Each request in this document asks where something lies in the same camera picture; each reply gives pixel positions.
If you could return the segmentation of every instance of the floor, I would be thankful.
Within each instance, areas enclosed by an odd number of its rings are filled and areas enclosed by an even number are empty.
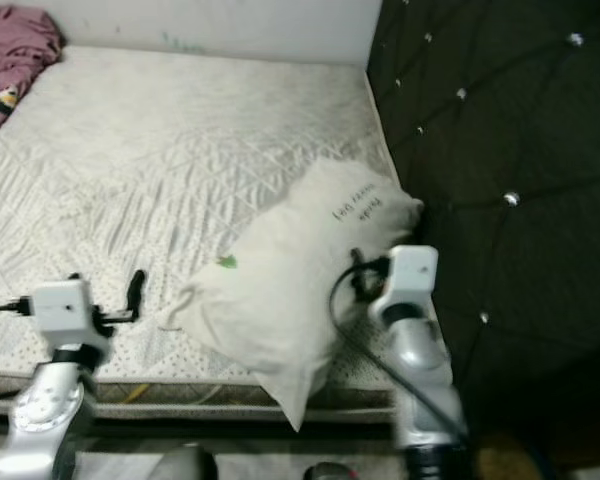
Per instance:
[[[4,437],[0,436],[0,448]],[[163,453],[191,439],[97,439],[87,440],[76,480],[144,480]],[[221,480],[300,480],[307,468],[324,461],[342,462],[361,479],[404,478],[398,458],[386,441],[273,441],[209,440]]]

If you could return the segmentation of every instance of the white quilted mattress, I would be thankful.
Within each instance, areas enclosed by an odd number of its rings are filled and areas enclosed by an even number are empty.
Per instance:
[[[120,308],[144,269],[143,317],[119,328],[98,372],[108,415],[277,410],[248,391],[257,383],[243,368],[158,319],[318,156],[395,178],[362,71],[67,47],[0,129],[0,304],[81,272],[96,303]],[[34,320],[0,315],[0,391],[45,358]],[[114,405],[144,384],[154,386],[144,403]],[[388,389],[347,351],[330,386]]]

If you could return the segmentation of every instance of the quilted pattern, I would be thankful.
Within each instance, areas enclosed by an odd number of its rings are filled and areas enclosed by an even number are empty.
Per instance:
[[[156,402],[231,403],[209,385],[255,385],[248,372],[157,320],[318,156],[393,174],[365,82],[349,67],[68,47],[0,129],[0,304],[81,272],[119,308],[145,269],[143,318],[98,372],[104,400],[148,382],[176,385]],[[0,315],[0,389],[45,358],[32,322]],[[388,385],[346,351],[332,384]]]
[[[600,0],[385,0],[368,73],[473,423],[590,414]]]

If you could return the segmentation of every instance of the green stain on pillow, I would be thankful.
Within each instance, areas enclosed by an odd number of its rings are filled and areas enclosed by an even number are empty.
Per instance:
[[[216,263],[224,268],[238,268],[238,261],[233,255],[229,255],[228,257],[220,257]]]

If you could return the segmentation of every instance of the white wall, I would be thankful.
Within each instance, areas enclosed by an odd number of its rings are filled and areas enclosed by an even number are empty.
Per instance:
[[[0,0],[74,44],[366,66],[381,0]]]

